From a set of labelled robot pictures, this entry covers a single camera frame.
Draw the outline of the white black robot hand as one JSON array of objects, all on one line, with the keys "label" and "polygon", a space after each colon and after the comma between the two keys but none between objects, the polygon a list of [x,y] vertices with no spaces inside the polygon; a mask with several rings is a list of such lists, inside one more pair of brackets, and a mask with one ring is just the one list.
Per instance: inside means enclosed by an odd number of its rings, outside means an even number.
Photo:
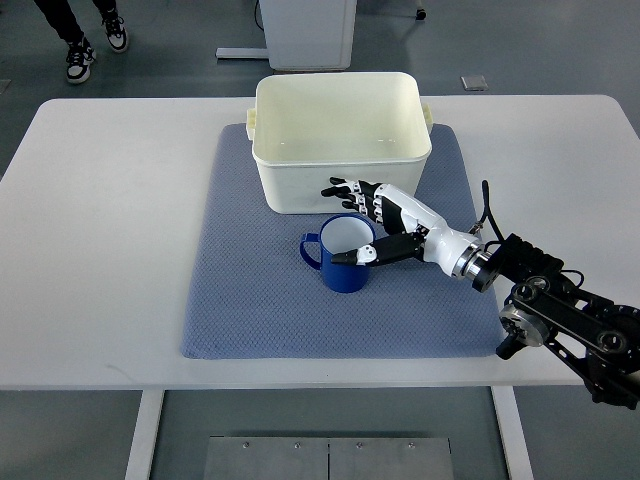
[{"label": "white black robot hand", "polygon": [[358,248],[336,253],[334,264],[377,267],[415,258],[434,263],[448,276],[463,278],[480,254],[480,241],[452,229],[440,214],[386,183],[332,177],[324,197],[342,200],[342,206],[380,224],[386,236]]}]

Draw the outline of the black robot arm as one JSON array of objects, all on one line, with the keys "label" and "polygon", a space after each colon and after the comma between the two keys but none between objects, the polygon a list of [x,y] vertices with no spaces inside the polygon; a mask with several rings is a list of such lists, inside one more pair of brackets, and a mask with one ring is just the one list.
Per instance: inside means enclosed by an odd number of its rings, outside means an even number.
[{"label": "black robot arm", "polygon": [[593,402],[630,410],[639,403],[639,311],[588,292],[572,270],[521,237],[498,234],[463,268],[479,292],[498,277],[513,286],[500,312],[506,337],[496,354],[512,358],[543,346],[578,375]]}]

